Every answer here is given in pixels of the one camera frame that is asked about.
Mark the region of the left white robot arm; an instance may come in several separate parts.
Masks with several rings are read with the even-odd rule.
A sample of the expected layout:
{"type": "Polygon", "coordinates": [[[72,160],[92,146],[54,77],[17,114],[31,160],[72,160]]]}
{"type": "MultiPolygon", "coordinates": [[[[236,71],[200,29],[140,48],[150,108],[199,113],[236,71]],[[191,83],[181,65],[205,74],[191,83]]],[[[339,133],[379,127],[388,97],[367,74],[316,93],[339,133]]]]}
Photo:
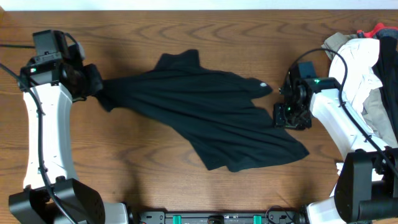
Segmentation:
{"type": "Polygon", "coordinates": [[[127,206],[104,202],[81,183],[74,168],[70,110],[92,95],[101,77],[80,53],[48,51],[11,75],[23,92],[29,122],[29,158],[23,190],[9,196],[20,223],[130,223],[127,206]]]}

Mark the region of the black t-shirt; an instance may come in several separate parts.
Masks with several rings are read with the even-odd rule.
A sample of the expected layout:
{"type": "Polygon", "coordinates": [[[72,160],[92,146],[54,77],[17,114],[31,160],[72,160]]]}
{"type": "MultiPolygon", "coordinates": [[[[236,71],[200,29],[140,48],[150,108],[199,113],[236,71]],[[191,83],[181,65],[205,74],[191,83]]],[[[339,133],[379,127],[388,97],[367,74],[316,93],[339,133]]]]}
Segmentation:
{"type": "Polygon", "coordinates": [[[254,100],[272,88],[256,78],[210,70],[197,50],[163,54],[143,74],[105,80],[96,94],[111,111],[127,108],[166,124],[184,137],[208,170],[231,172],[299,161],[306,147],[254,100]]]}

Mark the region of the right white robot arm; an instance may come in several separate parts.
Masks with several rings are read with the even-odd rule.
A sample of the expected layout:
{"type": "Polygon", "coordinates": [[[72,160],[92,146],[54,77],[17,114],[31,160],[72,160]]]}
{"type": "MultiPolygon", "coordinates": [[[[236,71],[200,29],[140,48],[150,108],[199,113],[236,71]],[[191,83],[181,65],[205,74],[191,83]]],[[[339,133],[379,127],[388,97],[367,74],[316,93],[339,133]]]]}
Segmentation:
{"type": "Polygon", "coordinates": [[[274,105],[278,128],[304,130],[316,118],[343,158],[330,198],[305,207],[307,223],[371,223],[397,217],[397,149],[371,134],[334,78],[286,79],[274,105]]]}

